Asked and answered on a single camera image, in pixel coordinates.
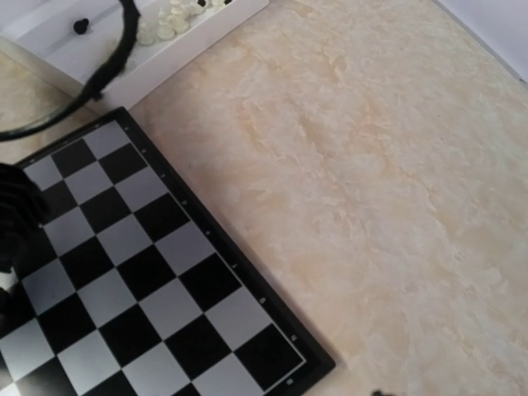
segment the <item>black cable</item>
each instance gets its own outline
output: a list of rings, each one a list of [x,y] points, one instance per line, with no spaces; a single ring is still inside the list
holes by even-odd
[[[119,0],[123,7],[124,29],[120,43],[110,58],[88,79],[82,91],[65,107],[49,113],[47,116],[14,130],[0,132],[0,142],[22,139],[38,134],[68,118],[86,105],[91,99],[101,99],[101,92],[125,68],[126,61],[135,46],[138,34],[139,11],[134,0]]]

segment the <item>white pawn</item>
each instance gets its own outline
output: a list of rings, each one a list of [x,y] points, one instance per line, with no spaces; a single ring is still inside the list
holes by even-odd
[[[211,0],[211,5],[215,11],[219,11],[225,7],[225,0]]]
[[[161,8],[159,10],[159,13],[158,13],[158,24],[159,24],[159,27],[158,27],[158,37],[160,40],[163,40],[163,41],[169,41],[169,40],[172,40],[174,38],[174,36],[176,35],[174,29],[171,28],[171,26],[169,25],[169,22],[167,20],[167,13],[165,12],[165,10],[163,8]]]
[[[150,45],[154,44],[156,41],[156,37],[149,31],[149,28],[147,27],[147,24],[145,22],[141,22],[139,24],[138,29],[138,42],[143,47],[149,47]]]
[[[171,15],[167,19],[171,24],[171,28],[175,30],[178,35],[185,33],[191,28],[189,22],[187,22],[181,16]]]
[[[182,20],[186,21],[191,14],[191,10],[189,10],[186,5],[179,3],[171,8],[171,14],[173,14],[173,16],[176,18],[181,18]]]

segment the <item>chessboard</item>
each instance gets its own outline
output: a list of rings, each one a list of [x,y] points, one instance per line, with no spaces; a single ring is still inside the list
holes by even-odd
[[[51,215],[0,316],[0,396],[298,396],[334,367],[125,110],[19,167]]]

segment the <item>white box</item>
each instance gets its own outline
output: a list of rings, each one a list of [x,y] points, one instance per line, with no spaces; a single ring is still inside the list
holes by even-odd
[[[156,26],[160,7],[168,0],[135,0],[143,19]],[[137,46],[125,73],[88,106],[105,113],[127,109],[207,50],[212,44],[261,11],[269,0],[233,0],[215,11],[208,8],[190,19],[191,29],[176,39],[149,47]],[[76,35],[73,23],[91,21],[91,31]],[[120,38],[122,9],[117,0],[0,0],[0,50],[45,81],[71,96],[110,54]]]

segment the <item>black square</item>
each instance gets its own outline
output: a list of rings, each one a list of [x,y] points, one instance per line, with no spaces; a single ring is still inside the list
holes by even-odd
[[[180,276],[203,311],[211,309],[240,287],[237,278],[214,254]]]
[[[52,154],[51,157],[64,178],[96,161],[92,151],[82,139]]]
[[[196,390],[195,385],[188,384],[184,389],[178,391],[173,396],[200,396],[200,394]]]
[[[72,295],[39,316],[42,331],[58,355],[96,329],[81,299]]]
[[[53,220],[77,207],[77,202],[73,198],[65,181],[60,181],[43,191],[42,196],[49,206],[49,216],[46,218],[46,223],[51,223]]]
[[[7,369],[6,361],[3,359],[2,353],[0,353],[0,392],[2,392],[2,389],[11,385],[12,382],[13,379]]]
[[[189,219],[170,194],[165,194],[135,212],[135,217],[153,242],[176,231]]]
[[[0,339],[17,330],[35,317],[35,310],[21,283],[11,290],[7,306],[0,315]]]
[[[176,278],[155,246],[147,247],[117,269],[137,300],[144,299]]]
[[[56,357],[16,382],[21,396],[77,396]]]
[[[114,187],[82,204],[81,210],[95,233],[100,233],[130,214],[129,207]]]
[[[205,316],[200,316],[165,343],[191,380],[224,359],[231,350]]]
[[[162,341],[138,305],[112,319],[100,332],[121,367]]]
[[[31,235],[24,246],[24,250],[17,260],[15,266],[16,276],[19,280],[31,275],[46,264],[57,258],[57,254],[51,246],[50,239],[43,229],[39,229]]]
[[[114,268],[97,238],[88,239],[60,258],[77,290]]]
[[[117,184],[147,166],[132,144],[127,144],[99,160],[110,180]]]
[[[120,371],[112,375],[83,396],[138,396],[125,375]]]
[[[262,330],[235,354],[264,390],[303,361],[274,325]]]

